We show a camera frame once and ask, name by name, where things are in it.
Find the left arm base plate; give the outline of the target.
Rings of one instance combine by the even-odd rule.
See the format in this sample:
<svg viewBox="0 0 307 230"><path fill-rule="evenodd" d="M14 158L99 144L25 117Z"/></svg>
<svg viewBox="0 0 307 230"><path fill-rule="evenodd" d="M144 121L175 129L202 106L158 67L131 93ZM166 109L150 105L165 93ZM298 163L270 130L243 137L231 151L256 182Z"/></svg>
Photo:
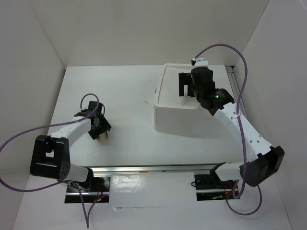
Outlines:
<svg viewBox="0 0 307 230"><path fill-rule="evenodd" d="M98 199L98 203L108 203L110 181L111 177L107 175L94 177L90 184L76 182L76 185L81 191L84 203L93 203L96 199ZM79 190L72 184L67 185L64 203L81 203Z"/></svg>

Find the yellow black pliers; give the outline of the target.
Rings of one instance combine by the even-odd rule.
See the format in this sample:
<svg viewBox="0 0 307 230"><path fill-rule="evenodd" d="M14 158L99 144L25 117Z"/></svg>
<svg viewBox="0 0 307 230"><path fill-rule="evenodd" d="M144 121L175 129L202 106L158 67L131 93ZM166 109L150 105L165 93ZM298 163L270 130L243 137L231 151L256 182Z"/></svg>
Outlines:
<svg viewBox="0 0 307 230"><path fill-rule="evenodd" d="M101 135L99 135L98 138L97 138L98 142L102 142L103 140L106 140L106 141L109 140L108 132L107 131L102 133Z"/></svg>

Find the white drawer cabinet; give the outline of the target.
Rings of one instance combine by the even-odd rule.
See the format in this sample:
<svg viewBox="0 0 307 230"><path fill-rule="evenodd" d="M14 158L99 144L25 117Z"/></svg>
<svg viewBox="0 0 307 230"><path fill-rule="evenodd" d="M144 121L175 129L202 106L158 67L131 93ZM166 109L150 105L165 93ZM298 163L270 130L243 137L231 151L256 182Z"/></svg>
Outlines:
<svg viewBox="0 0 307 230"><path fill-rule="evenodd" d="M189 64L165 64L154 100L154 129L157 132L205 139L232 139L226 127L202 108L195 98L178 95L179 73L190 73Z"/></svg>

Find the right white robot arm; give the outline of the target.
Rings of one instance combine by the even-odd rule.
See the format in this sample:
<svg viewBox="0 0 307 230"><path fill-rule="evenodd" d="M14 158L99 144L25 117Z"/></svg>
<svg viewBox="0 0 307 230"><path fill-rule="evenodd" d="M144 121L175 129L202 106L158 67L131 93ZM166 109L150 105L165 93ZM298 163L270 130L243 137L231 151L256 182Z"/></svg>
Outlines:
<svg viewBox="0 0 307 230"><path fill-rule="evenodd" d="M234 98L226 89L218 89L213 81L213 71L208 67L196 67L189 73L179 73L178 94L194 97L201 107L219 120L242 144L243 161L221 163L211 170L209 182L215 188L226 181L243 180L256 187L275 174L284 157L284 150L274 147L245 118Z"/></svg>

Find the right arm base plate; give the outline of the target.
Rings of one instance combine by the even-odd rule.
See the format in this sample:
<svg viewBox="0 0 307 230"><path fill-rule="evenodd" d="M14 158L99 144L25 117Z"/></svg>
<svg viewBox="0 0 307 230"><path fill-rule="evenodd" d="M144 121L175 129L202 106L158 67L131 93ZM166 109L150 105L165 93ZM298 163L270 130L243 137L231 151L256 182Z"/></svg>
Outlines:
<svg viewBox="0 0 307 230"><path fill-rule="evenodd" d="M197 201L226 200L232 194L235 181L220 181L211 174L195 174L190 183L196 189Z"/></svg>

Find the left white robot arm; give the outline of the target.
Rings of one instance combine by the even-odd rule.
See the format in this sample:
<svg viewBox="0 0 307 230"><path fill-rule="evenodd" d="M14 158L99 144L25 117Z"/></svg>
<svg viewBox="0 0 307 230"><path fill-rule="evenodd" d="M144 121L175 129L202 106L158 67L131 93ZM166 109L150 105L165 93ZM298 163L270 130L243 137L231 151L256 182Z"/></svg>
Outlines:
<svg viewBox="0 0 307 230"><path fill-rule="evenodd" d="M95 181L93 170L72 164L70 148L84 134L89 134L96 140L110 130L111 125L102 113L95 113L89 118L86 113L77 113L71 124L51 135L40 135L35 139L30 174L60 181L74 181L82 190L90 191Z"/></svg>

